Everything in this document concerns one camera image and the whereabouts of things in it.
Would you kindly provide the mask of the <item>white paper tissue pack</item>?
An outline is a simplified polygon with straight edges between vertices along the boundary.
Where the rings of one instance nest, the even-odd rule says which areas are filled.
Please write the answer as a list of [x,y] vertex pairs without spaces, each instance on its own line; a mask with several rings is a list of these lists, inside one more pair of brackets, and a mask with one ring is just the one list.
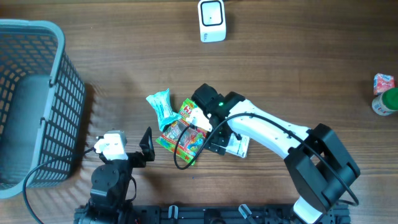
[[241,135],[241,140],[238,140],[236,136],[232,134],[226,147],[226,152],[241,158],[246,158],[249,141],[250,138],[248,136]]

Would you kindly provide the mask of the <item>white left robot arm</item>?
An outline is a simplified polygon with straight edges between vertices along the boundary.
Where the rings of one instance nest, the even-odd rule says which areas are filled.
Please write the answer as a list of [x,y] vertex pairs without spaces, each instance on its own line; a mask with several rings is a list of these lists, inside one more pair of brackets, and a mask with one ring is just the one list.
[[134,168],[145,168],[155,160],[152,129],[147,128],[139,146],[140,151],[126,152],[124,131],[111,130],[97,137],[93,150],[104,162],[91,175],[90,199],[75,210],[74,223],[140,223],[140,215],[127,199],[129,183],[136,184]]

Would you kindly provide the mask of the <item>teal wet wipes pack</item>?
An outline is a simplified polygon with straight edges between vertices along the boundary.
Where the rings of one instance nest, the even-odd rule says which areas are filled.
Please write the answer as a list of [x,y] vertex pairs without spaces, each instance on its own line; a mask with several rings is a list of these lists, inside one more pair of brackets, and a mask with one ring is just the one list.
[[149,95],[146,100],[155,110],[160,131],[164,131],[167,125],[182,118],[180,114],[172,109],[169,89]]

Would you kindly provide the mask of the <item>Haribo gummy candy bag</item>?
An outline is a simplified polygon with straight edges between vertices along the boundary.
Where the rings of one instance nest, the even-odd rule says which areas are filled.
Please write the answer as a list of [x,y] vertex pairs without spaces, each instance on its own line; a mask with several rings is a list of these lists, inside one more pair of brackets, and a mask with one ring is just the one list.
[[[187,98],[182,103],[179,110],[182,119],[173,122],[166,131],[156,139],[156,142],[168,151],[174,152],[176,141],[180,137],[182,131],[189,126],[186,119],[196,107],[197,105]],[[199,148],[201,148],[207,133],[208,131],[202,128],[188,128],[179,141],[176,155],[186,163],[189,163],[195,157]]]

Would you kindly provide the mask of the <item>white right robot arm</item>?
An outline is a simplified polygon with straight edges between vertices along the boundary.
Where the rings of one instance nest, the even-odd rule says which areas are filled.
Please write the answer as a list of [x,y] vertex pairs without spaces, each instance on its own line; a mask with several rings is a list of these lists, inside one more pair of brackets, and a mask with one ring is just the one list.
[[209,131],[203,147],[224,154],[234,140],[253,139],[284,160],[299,199],[292,211],[304,223],[316,223],[348,193],[350,205],[358,198],[350,189],[360,169],[334,130],[324,124],[311,129],[279,119],[256,107],[244,96],[219,94],[202,84],[192,95],[199,112],[194,125]]

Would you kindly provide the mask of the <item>green lid plastic jar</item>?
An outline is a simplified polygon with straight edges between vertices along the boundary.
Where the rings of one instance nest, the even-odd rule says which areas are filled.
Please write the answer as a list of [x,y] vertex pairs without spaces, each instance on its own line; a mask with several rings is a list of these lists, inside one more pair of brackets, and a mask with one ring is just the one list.
[[397,88],[391,88],[385,91],[373,99],[373,111],[381,116],[388,116],[397,112],[397,97]]

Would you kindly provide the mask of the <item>red Kleenex tissue pack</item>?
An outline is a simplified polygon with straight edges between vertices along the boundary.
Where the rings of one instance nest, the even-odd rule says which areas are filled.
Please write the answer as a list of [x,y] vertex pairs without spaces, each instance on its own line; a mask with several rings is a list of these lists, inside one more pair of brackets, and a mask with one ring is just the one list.
[[395,78],[392,75],[385,75],[377,73],[374,76],[373,93],[374,95],[380,95],[387,90],[395,88]]

